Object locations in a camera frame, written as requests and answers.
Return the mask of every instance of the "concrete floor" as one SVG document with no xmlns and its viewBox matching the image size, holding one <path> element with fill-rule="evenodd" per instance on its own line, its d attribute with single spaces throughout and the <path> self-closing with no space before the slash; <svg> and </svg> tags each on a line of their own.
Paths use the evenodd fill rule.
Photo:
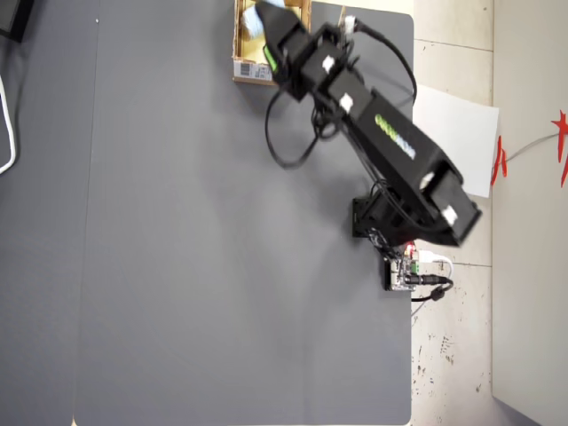
<svg viewBox="0 0 568 426">
<path fill-rule="evenodd" d="M 493 104 L 493 0 L 326 1 L 413 14 L 418 83 Z M 492 396 L 492 203 L 473 198 L 484 215 L 464 247 L 419 243 L 456 266 L 452 293 L 412 319 L 414 426 L 535 424 Z"/>
</svg>

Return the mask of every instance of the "barcode label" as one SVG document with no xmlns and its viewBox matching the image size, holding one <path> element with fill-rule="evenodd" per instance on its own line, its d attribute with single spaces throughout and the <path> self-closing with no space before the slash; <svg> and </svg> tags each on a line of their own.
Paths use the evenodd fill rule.
<svg viewBox="0 0 568 426">
<path fill-rule="evenodd" d="M 241 63 L 241 75 L 243 77 L 250 77 L 250 64 Z"/>
<path fill-rule="evenodd" d="M 234 76 L 253 78 L 255 80 L 272 81 L 270 67 L 265 64 L 251 64 L 248 62 L 234 62 Z"/>
</svg>

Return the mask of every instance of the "red paper cutout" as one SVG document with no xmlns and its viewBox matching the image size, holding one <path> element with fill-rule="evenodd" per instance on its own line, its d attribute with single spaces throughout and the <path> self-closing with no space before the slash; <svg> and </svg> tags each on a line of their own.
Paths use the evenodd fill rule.
<svg viewBox="0 0 568 426">
<path fill-rule="evenodd" d="M 564 137 L 568 136 L 568 122 L 566 122 L 566 114 L 560 110 L 560 120 L 552 123 L 560 129 L 560 134 L 558 135 L 558 162 L 561 162 L 562 153 L 564 151 Z"/>
<path fill-rule="evenodd" d="M 564 165 L 564 173 L 562 174 L 562 184 L 560 185 L 562 188 L 564 188 L 566 176 L 568 176 L 568 158 L 566 159 L 566 164 Z"/>
<path fill-rule="evenodd" d="M 491 177 L 491 186 L 495 185 L 497 180 L 497 173 L 499 172 L 499 166 L 503 166 L 503 176 L 507 177 L 507 153 L 503 149 L 503 144 L 501 141 L 501 136 L 499 136 L 499 141 L 497 142 L 497 158 L 495 159 L 495 165 L 493 166 L 493 176 Z"/>
</svg>

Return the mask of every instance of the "white paper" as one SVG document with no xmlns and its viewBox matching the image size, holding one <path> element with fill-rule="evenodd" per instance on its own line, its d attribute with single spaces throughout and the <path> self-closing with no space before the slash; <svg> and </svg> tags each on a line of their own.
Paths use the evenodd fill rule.
<svg viewBox="0 0 568 426">
<path fill-rule="evenodd" d="M 463 190 L 489 197 L 499 108 L 418 86 L 413 121 L 463 175 Z"/>
</svg>

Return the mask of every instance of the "gray table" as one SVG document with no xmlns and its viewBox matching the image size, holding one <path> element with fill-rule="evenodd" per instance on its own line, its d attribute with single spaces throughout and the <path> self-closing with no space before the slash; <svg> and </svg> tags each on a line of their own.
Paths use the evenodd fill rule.
<svg viewBox="0 0 568 426">
<path fill-rule="evenodd" d="M 36 0 L 0 37 L 20 156 L 0 176 L 0 424 L 69 425 L 91 150 L 98 4 Z M 0 162 L 10 158 L 0 119 Z"/>
<path fill-rule="evenodd" d="M 22 155 L 0 177 L 0 420 L 406 422 L 409 296 L 382 291 L 376 254 L 349 235 L 368 181 L 344 138 L 294 173 L 272 162 L 273 89 L 230 78 L 232 2 L 88 3 L 48 2 L 28 44 L 44 46 L 27 59 Z M 355 12 L 412 58 L 409 17 Z M 338 14 L 314 4 L 313 26 Z M 74 55 L 54 57 L 61 45 Z M 368 82 L 410 114 L 402 66 L 357 46 Z M 311 138 L 310 109 L 274 111 L 283 155 Z"/>
</svg>

